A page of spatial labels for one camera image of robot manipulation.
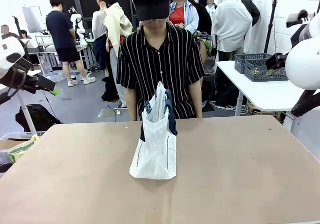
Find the black baseball cap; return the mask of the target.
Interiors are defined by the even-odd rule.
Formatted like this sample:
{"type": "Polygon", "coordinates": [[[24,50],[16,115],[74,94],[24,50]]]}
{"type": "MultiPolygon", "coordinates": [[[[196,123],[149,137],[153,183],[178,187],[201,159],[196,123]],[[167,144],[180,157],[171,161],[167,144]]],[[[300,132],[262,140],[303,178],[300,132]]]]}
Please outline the black baseball cap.
{"type": "Polygon", "coordinates": [[[133,0],[133,4],[140,22],[166,19],[170,14],[170,0],[133,0]]]}

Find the person's left forearm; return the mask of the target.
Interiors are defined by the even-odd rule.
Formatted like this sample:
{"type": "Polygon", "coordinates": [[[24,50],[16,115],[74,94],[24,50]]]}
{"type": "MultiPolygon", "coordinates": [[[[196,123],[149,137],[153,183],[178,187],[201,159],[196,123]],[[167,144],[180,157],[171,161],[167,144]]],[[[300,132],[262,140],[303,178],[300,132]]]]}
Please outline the person's left forearm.
{"type": "Polygon", "coordinates": [[[194,84],[189,86],[190,95],[195,109],[195,114],[197,118],[202,118],[202,89],[201,81],[197,81],[194,84]]]}

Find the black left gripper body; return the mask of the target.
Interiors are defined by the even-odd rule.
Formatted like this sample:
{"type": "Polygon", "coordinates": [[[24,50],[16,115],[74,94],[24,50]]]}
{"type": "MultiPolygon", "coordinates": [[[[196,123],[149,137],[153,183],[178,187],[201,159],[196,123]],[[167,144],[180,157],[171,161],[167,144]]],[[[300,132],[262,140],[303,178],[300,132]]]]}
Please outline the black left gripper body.
{"type": "Polygon", "coordinates": [[[55,85],[55,82],[42,75],[27,75],[23,89],[29,93],[35,94],[37,90],[43,90],[47,92],[53,91],[55,89],[55,85]]]}

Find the green and white sack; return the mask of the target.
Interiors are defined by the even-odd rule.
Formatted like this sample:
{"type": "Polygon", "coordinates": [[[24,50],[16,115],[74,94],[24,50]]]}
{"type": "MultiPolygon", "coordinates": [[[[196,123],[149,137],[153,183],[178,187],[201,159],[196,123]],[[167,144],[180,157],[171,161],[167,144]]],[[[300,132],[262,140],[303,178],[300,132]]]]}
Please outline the green and white sack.
{"type": "Polygon", "coordinates": [[[37,134],[35,134],[31,137],[30,140],[9,149],[8,154],[12,163],[16,163],[16,161],[20,159],[25,154],[25,152],[28,151],[38,140],[39,137],[37,134]]]}

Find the background workbench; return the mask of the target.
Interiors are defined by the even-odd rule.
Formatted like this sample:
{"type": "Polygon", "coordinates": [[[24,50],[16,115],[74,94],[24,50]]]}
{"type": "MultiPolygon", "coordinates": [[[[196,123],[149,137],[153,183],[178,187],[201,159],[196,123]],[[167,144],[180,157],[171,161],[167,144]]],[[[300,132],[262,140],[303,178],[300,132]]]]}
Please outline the background workbench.
{"type": "MultiPolygon", "coordinates": [[[[28,39],[28,41],[27,51],[29,54],[37,56],[44,74],[62,70],[62,62],[58,58],[51,35],[35,35],[32,39],[28,39]]],[[[93,42],[93,39],[86,39],[84,37],[76,40],[76,50],[82,59],[86,71],[98,68],[93,51],[93,42]]]]}

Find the man in navy t-shirt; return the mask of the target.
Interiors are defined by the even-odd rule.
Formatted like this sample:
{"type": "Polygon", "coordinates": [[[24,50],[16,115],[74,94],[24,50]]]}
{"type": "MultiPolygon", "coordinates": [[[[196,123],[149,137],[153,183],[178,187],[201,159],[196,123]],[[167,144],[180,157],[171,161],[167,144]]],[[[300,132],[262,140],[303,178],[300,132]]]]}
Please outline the man in navy t-shirt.
{"type": "Polygon", "coordinates": [[[71,78],[69,64],[74,62],[80,72],[85,85],[96,81],[95,77],[87,75],[80,54],[76,49],[76,35],[73,24],[67,14],[63,12],[63,4],[60,0],[50,0],[52,11],[46,16],[46,27],[50,32],[58,59],[62,62],[62,70],[66,76],[69,87],[78,82],[71,78]]]}

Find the person in black striped shirt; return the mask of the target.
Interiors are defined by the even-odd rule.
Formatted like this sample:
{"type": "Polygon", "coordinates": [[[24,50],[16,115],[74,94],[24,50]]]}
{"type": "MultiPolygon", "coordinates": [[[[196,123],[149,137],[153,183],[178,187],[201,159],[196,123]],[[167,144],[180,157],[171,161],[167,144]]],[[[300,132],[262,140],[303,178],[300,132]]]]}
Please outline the person in black striped shirt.
{"type": "Polygon", "coordinates": [[[162,82],[172,96],[176,119],[196,118],[190,85],[204,76],[199,47],[188,30],[168,19],[142,21],[119,48],[117,83],[135,89],[137,120],[162,82]]]}

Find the mannequin with beige jacket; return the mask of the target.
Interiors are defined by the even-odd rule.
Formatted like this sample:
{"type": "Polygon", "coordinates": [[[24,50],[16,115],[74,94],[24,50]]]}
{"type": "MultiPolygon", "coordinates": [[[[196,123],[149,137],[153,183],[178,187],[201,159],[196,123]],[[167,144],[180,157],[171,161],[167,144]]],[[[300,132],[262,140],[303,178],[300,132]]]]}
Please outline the mannequin with beige jacket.
{"type": "Polygon", "coordinates": [[[122,41],[133,32],[133,26],[118,0],[96,0],[99,10],[92,15],[92,33],[95,57],[104,70],[104,101],[121,101],[127,106],[124,87],[117,83],[118,55],[122,41]]]}

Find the mannequin in black jacket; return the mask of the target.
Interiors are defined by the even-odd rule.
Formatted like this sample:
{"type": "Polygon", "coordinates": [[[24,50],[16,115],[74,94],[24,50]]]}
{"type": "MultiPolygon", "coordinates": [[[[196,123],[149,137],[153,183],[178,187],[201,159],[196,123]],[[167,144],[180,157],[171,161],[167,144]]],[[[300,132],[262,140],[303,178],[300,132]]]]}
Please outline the mannequin in black jacket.
{"type": "Polygon", "coordinates": [[[260,11],[256,7],[256,5],[252,2],[252,0],[241,0],[241,2],[244,4],[247,11],[250,13],[252,20],[253,20],[252,26],[254,26],[260,18],[260,15],[261,15],[260,11]]]}

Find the flat cardboard box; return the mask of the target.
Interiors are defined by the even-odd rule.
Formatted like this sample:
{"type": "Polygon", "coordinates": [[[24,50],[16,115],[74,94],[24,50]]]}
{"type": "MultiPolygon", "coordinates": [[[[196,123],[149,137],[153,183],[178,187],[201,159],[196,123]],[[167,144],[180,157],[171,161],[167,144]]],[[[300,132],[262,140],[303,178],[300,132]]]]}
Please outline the flat cardboard box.
{"type": "Polygon", "coordinates": [[[0,140],[0,150],[8,150],[11,149],[21,143],[25,142],[25,140],[0,140]]]}

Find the white table pole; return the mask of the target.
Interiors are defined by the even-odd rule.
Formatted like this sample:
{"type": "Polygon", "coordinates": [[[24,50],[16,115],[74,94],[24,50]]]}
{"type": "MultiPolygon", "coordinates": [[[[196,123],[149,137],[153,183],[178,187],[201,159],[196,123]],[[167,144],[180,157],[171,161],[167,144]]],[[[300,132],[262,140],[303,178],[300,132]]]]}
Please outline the white table pole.
{"type": "Polygon", "coordinates": [[[22,109],[23,114],[24,114],[24,116],[25,116],[26,122],[27,122],[27,124],[28,124],[29,129],[30,129],[30,132],[31,132],[32,134],[36,134],[36,133],[37,133],[37,132],[36,132],[36,128],[35,128],[35,126],[34,126],[34,123],[33,123],[33,121],[32,121],[32,118],[31,118],[31,116],[30,116],[30,113],[29,113],[29,111],[28,111],[28,108],[27,108],[26,104],[24,103],[24,101],[23,101],[23,99],[22,99],[22,96],[21,96],[21,94],[20,94],[20,91],[17,91],[16,95],[17,95],[17,97],[18,97],[18,99],[19,99],[19,102],[20,102],[20,105],[21,105],[21,109],[22,109]]]}

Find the black backpack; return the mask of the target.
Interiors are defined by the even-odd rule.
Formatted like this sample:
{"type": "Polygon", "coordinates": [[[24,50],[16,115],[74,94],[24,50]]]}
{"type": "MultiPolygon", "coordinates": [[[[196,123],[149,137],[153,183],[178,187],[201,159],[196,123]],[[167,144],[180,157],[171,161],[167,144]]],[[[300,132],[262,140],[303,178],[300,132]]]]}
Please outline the black backpack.
{"type": "MultiPolygon", "coordinates": [[[[62,124],[60,120],[55,118],[43,105],[30,104],[27,105],[28,112],[31,116],[32,122],[37,132],[47,131],[53,125],[62,124]]],[[[22,107],[19,108],[19,112],[15,115],[16,122],[21,125],[24,132],[30,132],[30,128],[26,121],[25,115],[22,111],[22,107]]]]}

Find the white shopping bag navy handles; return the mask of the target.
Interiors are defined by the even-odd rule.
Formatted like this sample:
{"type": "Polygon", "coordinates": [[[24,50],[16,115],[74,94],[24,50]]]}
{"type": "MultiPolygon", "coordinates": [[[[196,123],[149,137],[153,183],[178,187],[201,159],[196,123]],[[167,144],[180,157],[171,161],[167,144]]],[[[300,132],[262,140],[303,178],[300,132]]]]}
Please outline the white shopping bag navy handles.
{"type": "Polygon", "coordinates": [[[172,94],[162,82],[141,113],[140,139],[129,173],[134,178],[168,180],[176,176],[178,135],[172,94]]]}

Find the figure in blue shirt red top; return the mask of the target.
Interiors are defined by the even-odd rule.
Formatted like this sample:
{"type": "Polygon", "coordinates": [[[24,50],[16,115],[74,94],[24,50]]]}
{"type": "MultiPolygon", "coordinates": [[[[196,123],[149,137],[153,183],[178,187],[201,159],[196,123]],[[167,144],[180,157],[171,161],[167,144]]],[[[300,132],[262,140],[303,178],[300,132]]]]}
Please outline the figure in blue shirt red top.
{"type": "Polygon", "coordinates": [[[194,34],[198,29],[199,16],[196,8],[187,0],[172,0],[169,21],[194,34]]]}

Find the mannequin in white shirt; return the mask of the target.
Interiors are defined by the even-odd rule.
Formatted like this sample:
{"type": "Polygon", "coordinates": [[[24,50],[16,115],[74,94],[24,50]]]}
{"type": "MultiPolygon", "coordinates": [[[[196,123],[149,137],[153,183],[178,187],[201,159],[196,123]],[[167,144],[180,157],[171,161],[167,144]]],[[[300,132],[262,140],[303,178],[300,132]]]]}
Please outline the mannequin in white shirt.
{"type": "Polygon", "coordinates": [[[252,16],[240,0],[225,0],[218,4],[212,27],[217,38],[219,61],[228,61],[234,54],[249,51],[252,16]]]}

